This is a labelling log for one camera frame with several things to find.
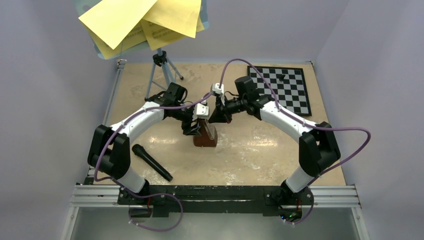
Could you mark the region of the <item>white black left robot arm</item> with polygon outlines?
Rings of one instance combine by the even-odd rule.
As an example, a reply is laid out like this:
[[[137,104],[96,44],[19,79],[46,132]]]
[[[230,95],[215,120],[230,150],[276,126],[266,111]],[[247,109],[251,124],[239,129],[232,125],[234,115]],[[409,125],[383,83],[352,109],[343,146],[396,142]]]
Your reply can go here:
[[[186,105],[187,89],[171,83],[166,90],[145,100],[144,105],[127,118],[111,125],[99,125],[93,134],[87,163],[108,178],[126,188],[129,197],[138,205],[149,199],[149,182],[131,167],[133,142],[154,124],[170,117],[181,121],[183,134],[200,135],[200,126],[194,123],[195,106],[200,99]]]

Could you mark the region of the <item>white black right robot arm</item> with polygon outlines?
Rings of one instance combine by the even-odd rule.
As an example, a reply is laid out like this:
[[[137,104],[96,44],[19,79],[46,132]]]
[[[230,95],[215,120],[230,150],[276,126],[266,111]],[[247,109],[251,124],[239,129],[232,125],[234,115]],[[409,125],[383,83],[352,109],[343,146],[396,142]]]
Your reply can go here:
[[[215,109],[208,122],[230,123],[232,115],[247,112],[260,121],[269,123],[290,136],[298,144],[297,169],[282,183],[280,196],[288,204],[300,198],[309,183],[340,159],[341,153],[329,123],[306,120],[283,108],[270,95],[261,95],[256,83],[248,76],[235,80],[238,95],[225,96],[224,86],[215,83],[211,94],[215,96]]]

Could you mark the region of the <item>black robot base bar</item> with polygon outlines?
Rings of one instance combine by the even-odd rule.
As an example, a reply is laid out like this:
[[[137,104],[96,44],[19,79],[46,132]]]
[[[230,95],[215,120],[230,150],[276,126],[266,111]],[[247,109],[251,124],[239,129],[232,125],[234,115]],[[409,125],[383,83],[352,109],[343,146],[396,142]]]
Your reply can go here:
[[[158,218],[180,212],[289,216],[313,204],[309,188],[290,193],[280,185],[151,185],[148,194],[151,197],[140,199],[120,188],[117,203],[130,207],[148,205]]]

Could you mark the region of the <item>brown wooden metronome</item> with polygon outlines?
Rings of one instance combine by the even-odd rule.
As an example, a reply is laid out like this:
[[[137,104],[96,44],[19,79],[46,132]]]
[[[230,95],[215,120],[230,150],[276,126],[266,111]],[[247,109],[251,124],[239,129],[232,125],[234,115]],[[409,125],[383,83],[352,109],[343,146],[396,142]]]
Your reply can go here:
[[[210,140],[204,126],[204,121],[206,119],[197,119],[197,123],[200,124],[200,132],[201,136],[194,136],[193,137],[193,144],[195,147],[206,147],[206,148],[215,148],[218,143],[218,133],[214,125],[210,124],[211,126],[214,126],[215,128],[215,139]]]

